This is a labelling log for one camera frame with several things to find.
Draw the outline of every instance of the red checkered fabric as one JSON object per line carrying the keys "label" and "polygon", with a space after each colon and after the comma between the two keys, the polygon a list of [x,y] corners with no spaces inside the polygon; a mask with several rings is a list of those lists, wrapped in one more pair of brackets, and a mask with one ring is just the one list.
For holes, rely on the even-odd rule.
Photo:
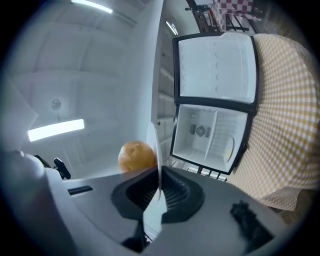
{"label": "red checkered fabric", "polygon": [[250,13],[254,0],[216,0],[222,9],[231,12]]}
{"label": "red checkered fabric", "polygon": [[261,19],[250,14],[254,0],[213,0],[211,10],[222,32],[227,30],[226,14],[260,21]]}

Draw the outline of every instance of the ceiling light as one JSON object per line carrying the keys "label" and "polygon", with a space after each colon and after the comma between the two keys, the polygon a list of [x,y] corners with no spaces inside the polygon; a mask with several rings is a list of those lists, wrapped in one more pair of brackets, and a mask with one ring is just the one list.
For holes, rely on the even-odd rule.
{"label": "ceiling light", "polygon": [[50,136],[63,134],[85,128],[84,120],[78,119],[67,122],[59,122],[28,131],[29,140],[31,142],[47,138]]}
{"label": "ceiling light", "polygon": [[109,14],[111,14],[113,12],[113,10],[107,8],[107,7],[104,7],[100,4],[97,4],[97,3],[94,3],[94,2],[90,2],[90,1],[86,1],[86,0],[71,0],[72,3],[78,3],[78,4],[83,4],[83,5],[86,5],[86,6],[91,6],[91,7],[94,7],[94,8],[98,8],[102,11],[105,11]]}
{"label": "ceiling light", "polygon": [[176,30],[176,27],[175,27],[175,25],[170,25],[170,23],[168,22],[168,21],[166,21],[165,22],[168,26],[169,26],[169,28],[172,30],[172,32],[174,33],[174,35],[178,35],[178,32],[177,32],[177,30]]}

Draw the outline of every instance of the fridge door compartment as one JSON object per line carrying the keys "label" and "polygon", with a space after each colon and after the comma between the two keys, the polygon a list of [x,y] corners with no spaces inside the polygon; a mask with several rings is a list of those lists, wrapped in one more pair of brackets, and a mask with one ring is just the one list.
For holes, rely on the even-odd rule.
{"label": "fridge door compartment", "polygon": [[173,52],[176,103],[204,105],[201,101],[211,100],[210,106],[225,108],[226,103],[219,103],[229,101],[233,105],[229,109],[255,110],[258,60],[251,36],[235,32],[182,36],[173,39]]}
{"label": "fridge door compartment", "polygon": [[170,154],[186,162],[230,174],[240,158],[240,149],[250,128],[248,119],[250,117],[245,112],[180,104]]}

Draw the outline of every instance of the yellow checkered fabric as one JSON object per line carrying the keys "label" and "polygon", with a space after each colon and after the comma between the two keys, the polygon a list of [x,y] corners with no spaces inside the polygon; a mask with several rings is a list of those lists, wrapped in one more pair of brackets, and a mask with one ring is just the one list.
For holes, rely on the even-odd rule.
{"label": "yellow checkered fabric", "polygon": [[301,189],[320,181],[320,88],[317,62],[299,43],[254,36],[259,97],[248,149],[227,178],[271,207],[293,211]]}

